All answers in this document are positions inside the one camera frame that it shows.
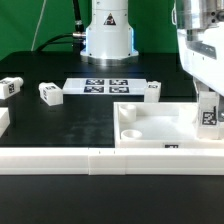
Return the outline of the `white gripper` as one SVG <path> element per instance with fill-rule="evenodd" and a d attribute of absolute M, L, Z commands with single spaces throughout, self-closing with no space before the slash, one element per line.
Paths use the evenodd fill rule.
<path fill-rule="evenodd" d="M 177 37 L 182 68 L 199 80 L 194 81 L 197 102 L 205 103 L 207 86 L 224 95 L 224 28 L 207 29 L 202 42 L 188 41 L 185 30 Z"/>

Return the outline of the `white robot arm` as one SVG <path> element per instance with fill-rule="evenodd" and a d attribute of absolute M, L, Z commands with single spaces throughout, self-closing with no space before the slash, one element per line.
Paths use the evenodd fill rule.
<path fill-rule="evenodd" d="M 224 104 L 224 0 L 174 0 L 182 68 L 213 90 Z M 109 65 L 134 59 L 134 31 L 128 23 L 128 0 L 92 0 L 81 58 Z"/>

